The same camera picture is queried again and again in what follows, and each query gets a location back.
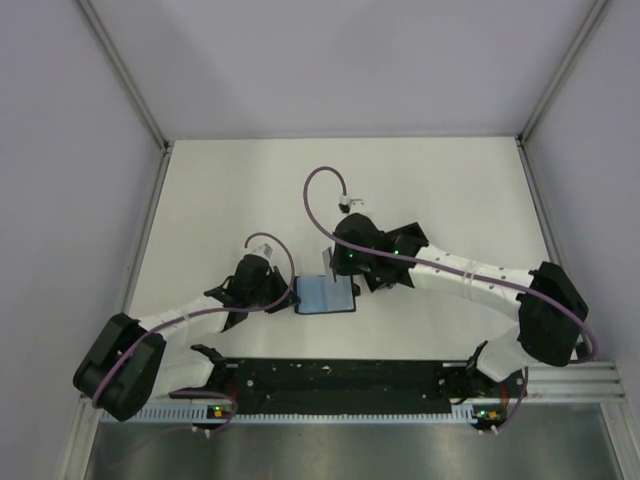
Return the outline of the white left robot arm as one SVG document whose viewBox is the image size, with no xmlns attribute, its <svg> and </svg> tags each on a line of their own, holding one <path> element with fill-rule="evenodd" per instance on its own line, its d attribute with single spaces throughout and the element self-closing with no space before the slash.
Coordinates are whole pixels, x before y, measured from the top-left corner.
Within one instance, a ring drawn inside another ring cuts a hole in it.
<svg viewBox="0 0 640 480">
<path fill-rule="evenodd" d="M 299 303 L 294 284 L 263 254 L 247 254 L 235 272 L 195 300 L 135 319 L 112 316 L 73 376 L 74 387 L 119 421 L 176 391 L 216 396 L 226 387 L 222 357 L 208 335 L 239 325 L 253 312 L 276 313 Z"/>
</svg>

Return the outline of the black plastic card tray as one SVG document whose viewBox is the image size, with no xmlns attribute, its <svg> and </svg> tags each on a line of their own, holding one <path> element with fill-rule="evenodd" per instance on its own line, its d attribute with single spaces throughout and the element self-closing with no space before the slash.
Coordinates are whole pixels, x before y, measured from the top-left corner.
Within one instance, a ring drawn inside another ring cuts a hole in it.
<svg viewBox="0 0 640 480">
<path fill-rule="evenodd" d="M 429 246 L 429 241 L 418 222 L 413 222 L 390 231 L 381 231 L 381 240 L 373 249 L 393 256 L 415 258 L 417 253 Z M 413 288 L 410 270 L 415 262 L 375 256 L 369 270 L 363 274 L 370 292 L 391 289 L 396 285 Z"/>
</svg>

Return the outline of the black leather card holder wallet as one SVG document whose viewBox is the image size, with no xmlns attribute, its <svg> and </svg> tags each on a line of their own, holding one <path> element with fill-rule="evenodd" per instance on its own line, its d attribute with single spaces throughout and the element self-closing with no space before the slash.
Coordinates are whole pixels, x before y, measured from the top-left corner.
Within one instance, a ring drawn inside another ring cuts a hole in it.
<svg viewBox="0 0 640 480">
<path fill-rule="evenodd" d="M 303 275 L 296 278 L 294 293 L 299 298 L 294 308 L 298 315 L 352 313 L 360 287 L 351 276 Z"/>
</svg>

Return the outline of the grey blue card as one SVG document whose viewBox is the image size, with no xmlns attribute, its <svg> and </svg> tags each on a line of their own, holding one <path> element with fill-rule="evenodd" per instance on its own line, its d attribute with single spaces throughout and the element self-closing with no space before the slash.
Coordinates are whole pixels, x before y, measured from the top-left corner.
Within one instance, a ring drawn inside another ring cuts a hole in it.
<svg viewBox="0 0 640 480">
<path fill-rule="evenodd" d="M 300 276 L 296 279 L 296 292 L 300 299 L 296 313 L 314 315 L 326 310 L 325 278 L 323 276 Z"/>
</svg>

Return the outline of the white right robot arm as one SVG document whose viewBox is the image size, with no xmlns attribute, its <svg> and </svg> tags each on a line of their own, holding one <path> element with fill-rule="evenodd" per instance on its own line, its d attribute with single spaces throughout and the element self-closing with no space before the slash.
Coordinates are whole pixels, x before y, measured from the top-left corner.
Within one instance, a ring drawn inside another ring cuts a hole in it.
<svg viewBox="0 0 640 480">
<path fill-rule="evenodd" d="M 559 265 L 542 262 L 521 270 L 483 264 L 430 243 L 418 223 L 383 231 L 361 213 L 346 215 L 333 235 L 333 272 L 362 276 L 370 291 L 396 285 L 433 290 L 513 321 L 468 360 L 466 380 L 474 393 L 490 395 L 512 373 L 535 363 L 564 367 L 573 360 L 588 307 Z"/>
</svg>

